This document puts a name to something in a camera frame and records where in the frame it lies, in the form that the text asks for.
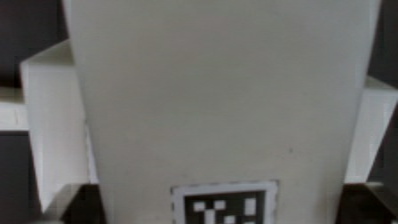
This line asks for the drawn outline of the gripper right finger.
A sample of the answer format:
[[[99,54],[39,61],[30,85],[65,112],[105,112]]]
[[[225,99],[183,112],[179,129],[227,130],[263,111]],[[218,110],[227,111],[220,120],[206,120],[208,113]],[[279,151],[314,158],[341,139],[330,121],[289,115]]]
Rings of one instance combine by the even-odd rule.
[[[380,182],[344,185],[336,224],[398,224],[398,196]]]

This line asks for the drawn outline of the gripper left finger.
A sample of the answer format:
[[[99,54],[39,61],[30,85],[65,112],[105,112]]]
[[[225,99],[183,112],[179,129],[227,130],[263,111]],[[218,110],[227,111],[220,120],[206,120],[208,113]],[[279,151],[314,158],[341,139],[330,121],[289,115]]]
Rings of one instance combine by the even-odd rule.
[[[97,224],[97,186],[67,184],[42,212],[46,224]]]

